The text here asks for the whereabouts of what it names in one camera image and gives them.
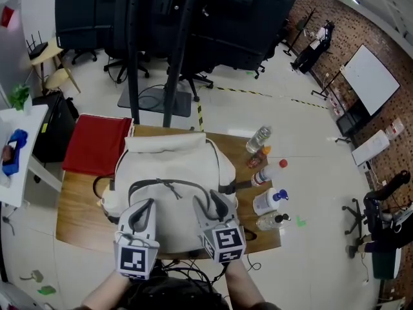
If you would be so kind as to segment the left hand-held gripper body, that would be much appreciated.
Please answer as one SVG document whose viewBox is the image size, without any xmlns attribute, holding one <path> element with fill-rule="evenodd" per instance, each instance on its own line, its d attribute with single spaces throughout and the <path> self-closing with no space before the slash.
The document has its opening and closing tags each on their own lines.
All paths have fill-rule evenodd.
<svg viewBox="0 0 413 310">
<path fill-rule="evenodd" d="M 139 232 L 116 231 L 114 241 L 116 271 L 132 279 L 148 280 L 159 247 L 155 227 Z"/>
</svg>

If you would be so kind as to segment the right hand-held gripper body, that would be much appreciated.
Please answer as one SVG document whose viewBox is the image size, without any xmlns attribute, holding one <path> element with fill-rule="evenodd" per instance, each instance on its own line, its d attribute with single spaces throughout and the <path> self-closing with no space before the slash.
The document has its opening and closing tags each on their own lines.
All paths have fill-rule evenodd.
<svg viewBox="0 0 413 310">
<path fill-rule="evenodd" d="M 207 227 L 200 232 L 199 239 L 207 255 L 217 264 L 239 260 L 246 250 L 244 230 L 236 220 Z"/>
</svg>

